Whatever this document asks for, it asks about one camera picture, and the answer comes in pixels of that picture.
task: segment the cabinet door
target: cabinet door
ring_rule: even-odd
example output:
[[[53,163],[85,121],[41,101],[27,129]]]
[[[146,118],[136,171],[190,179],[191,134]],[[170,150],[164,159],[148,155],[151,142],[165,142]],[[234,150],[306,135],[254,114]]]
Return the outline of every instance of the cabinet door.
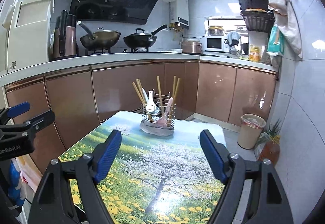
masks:
[[[198,82],[199,82],[199,63],[185,63],[183,119],[188,118],[196,111]]]
[[[7,99],[11,107],[25,101],[30,103],[30,110],[15,117],[15,123],[22,123],[49,110],[43,82],[10,91],[7,93]],[[30,156],[42,173],[45,172],[52,158],[59,157],[65,152],[65,148],[53,124],[36,133],[34,146],[35,151]]]
[[[100,121],[115,113],[141,108],[141,102],[132,82],[140,79],[148,93],[154,89],[158,92],[157,76],[160,77],[161,89],[164,91],[164,64],[145,64],[123,66],[93,71],[93,85]]]
[[[196,112],[227,122],[235,78],[235,67],[200,63]]]
[[[99,126],[90,72],[46,80],[46,89],[67,149]]]
[[[165,95],[168,95],[169,92],[171,96],[173,94],[174,75],[176,75],[177,77],[176,82],[179,77],[181,78],[180,85],[177,92],[177,98],[176,98],[175,118],[178,120],[183,119],[185,65],[186,63],[165,64]]]
[[[240,126],[243,114],[255,114],[266,121],[275,83],[275,75],[238,68],[229,123]]]

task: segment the beige trash can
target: beige trash can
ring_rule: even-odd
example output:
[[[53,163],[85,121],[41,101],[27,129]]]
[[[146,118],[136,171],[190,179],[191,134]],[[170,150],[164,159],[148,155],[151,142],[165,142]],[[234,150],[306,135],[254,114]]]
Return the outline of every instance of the beige trash can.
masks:
[[[238,145],[243,149],[254,148],[266,122],[261,117],[253,114],[244,114],[240,119],[242,120],[242,126],[237,140]]]

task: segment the metal wire utensil holder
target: metal wire utensil holder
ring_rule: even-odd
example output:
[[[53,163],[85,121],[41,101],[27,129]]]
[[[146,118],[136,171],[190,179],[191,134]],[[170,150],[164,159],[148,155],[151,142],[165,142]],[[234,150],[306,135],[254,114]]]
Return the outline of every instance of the metal wire utensil holder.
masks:
[[[167,111],[167,104],[168,101],[171,97],[170,92],[168,93],[168,96],[166,95],[161,95],[161,99],[162,99],[162,109],[160,106],[160,98],[159,98],[159,94],[156,94],[155,91],[153,90],[153,101],[156,103],[156,106],[158,107],[159,111],[156,114],[153,113],[149,113],[146,110],[146,107],[142,105],[142,111],[141,111],[141,115],[142,115],[142,120],[144,120],[145,122],[150,123],[152,126],[159,126],[159,127],[165,127],[167,129],[174,129],[174,118],[175,118],[175,112],[176,112],[176,106],[172,105],[170,107],[170,111]]]

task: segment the printed tree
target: printed tree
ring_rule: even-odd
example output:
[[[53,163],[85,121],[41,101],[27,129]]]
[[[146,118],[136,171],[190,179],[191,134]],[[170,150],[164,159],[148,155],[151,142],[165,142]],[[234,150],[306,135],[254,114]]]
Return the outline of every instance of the printed tree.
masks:
[[[153,145],[149,152],[142,152],[142,160],[122,159],[124,171],[156,189],[156,194],[145,212],[152,212],[164,188],[173,192],[186,191],[188,196],[202,195],[197,185],[210,184],[215,178],[204,153],[193,152],[182,145]]]

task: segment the screw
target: screw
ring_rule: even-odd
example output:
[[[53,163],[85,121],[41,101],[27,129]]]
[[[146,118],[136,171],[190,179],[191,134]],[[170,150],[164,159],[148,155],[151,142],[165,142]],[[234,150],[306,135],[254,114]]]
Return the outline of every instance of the screw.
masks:
[[[58,162],[59,162],[59,161],[58,161],[57,158],[51,160],[51,164],[52,164],[52,165],[56,165]]]
[[[267,158],[263,159],[263,163],[266,164],[266,165],[269,165],[271,164],[271,161]]]
[[[238,159],[239,155],[236,154],[236,153],[231,153],[231,154],[230,154],[230,157],[231,157],[232,159]]]
[[[89,160],[91,159],[92,155],[90,153],[85,153],[82,158],[84,158],[85,160]]]

